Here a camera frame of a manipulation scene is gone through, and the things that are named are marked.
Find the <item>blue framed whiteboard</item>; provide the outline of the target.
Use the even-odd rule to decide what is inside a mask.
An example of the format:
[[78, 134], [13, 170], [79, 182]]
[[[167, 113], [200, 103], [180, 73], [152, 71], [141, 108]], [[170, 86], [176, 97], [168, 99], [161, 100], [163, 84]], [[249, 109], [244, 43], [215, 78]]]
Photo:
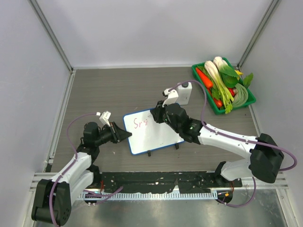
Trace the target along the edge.
[[128, 138], [132, 155], [184, 142], [168, 125], [156, 123], [149, 109], [126, 114], [123, 122], [126, 131], [132, 133], [132, 136]]

